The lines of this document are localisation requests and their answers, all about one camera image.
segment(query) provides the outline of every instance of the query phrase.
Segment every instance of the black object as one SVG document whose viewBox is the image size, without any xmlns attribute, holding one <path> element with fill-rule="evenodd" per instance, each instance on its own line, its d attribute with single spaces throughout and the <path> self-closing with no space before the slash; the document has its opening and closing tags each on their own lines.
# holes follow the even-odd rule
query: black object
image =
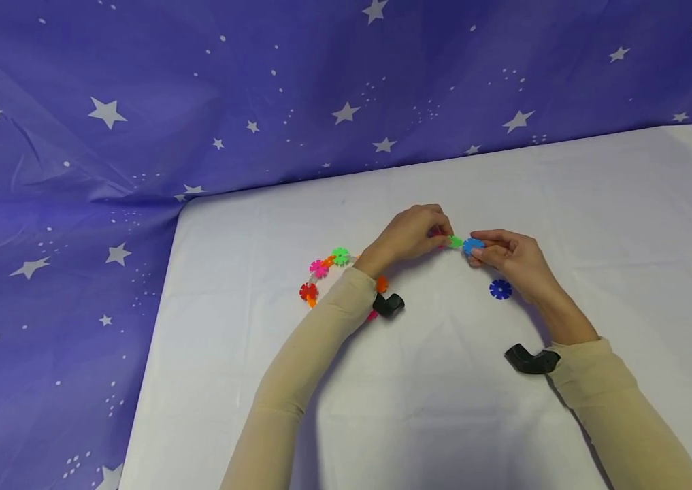
<svg viewBox="0 0 692 490">
<path fill-rule="evenodd" d="M 532 356 L 521 344 L 516 344 L 507 350 L 504 357 L 512 367 L 525 374 L 547 374 L 555 370 L 555 366 L 561 360 L 561 356 L 550 350 L 543 350 L 536 356 Z"/>
<path fill-rule="evenodd" d="M 376 313 L 386 319 L 391 319 L 392 316 L 395 316 L 398 311 L 405 307 L 406 303 L 403 302 L 403 298 L 396 294 L 391 295 L 388 299 L 384 299 L 381 294 L 377 294 L 376 300 L 373 302 L 373 310 L 376 310 Z"/>
</svg>

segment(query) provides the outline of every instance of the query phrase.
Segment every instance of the beige sleeve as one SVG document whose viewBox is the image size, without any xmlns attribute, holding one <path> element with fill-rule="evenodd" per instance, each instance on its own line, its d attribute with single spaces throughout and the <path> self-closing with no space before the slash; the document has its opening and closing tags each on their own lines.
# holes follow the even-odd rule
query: beige sleeve
<svg viewBox="0 0 692 490">
<path fill-rule="evenodd" d="M 375 299 L 376 281 L 350 268 L 305 316 L 259 383 L 221 490 L 289 488 L 297 430 L 310 396 Z"/>
<path fill-rule="evenodd" d="M 606 339 L 562 346 L 550 373 L 615 490 L 692 490 L 692 460 Z"/>
</svg>

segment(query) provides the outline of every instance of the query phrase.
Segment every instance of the wrist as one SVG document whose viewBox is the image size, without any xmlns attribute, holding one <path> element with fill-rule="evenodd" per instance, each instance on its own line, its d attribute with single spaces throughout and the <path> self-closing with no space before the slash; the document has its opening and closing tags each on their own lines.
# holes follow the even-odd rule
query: wrist
<svg viewBox="0 0 692 490">
<path fill-rule="evenodd" d="M 361 270 L 373 279 L 378 279 L 383 271 L 390 267 L 394 261 L 395 259 L 391 251 L 381 246 L 376 246 L 373 243 L 365 249 L 365 252 L 362 252 L 362 255 L 354 264 L 354 268 Z"/>
</svg>

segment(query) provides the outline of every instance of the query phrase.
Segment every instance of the dark blue snowflake piece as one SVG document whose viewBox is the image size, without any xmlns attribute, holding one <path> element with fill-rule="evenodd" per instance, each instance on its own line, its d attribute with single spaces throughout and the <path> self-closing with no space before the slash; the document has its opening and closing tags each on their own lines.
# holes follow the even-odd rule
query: dark blue snowflake piece
<svg viewBox="0 0 692 490">
<path fill-rule="evenodd" d="M 466 256 L 469 256 L 471 254 L 471 250 L 474 248 L 484 248 L 484 242 L 482 242 L 479 238 L 469 238 L 463 242 L 463 253 L 466 254 Z"/>
<path fill-rule="evenodd" d="M 512 295 L 512 285 L 504 279 L 496 279 L 490 283 L 490 294 L 498 300 L 509 299 Z"/>
</svg>

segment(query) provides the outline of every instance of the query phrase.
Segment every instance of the purple fabric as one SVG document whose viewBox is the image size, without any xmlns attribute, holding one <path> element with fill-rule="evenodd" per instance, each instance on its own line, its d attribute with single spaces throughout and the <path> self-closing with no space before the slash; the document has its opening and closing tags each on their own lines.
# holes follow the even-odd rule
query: purple fabric
<svg viewBox="0 0 692 490">
<path fill-rule="evenodd" d="M 116 488 L 192 197 L 680 123 L 692 0 L 0 0 L 0 489 Z"/>
</svg>

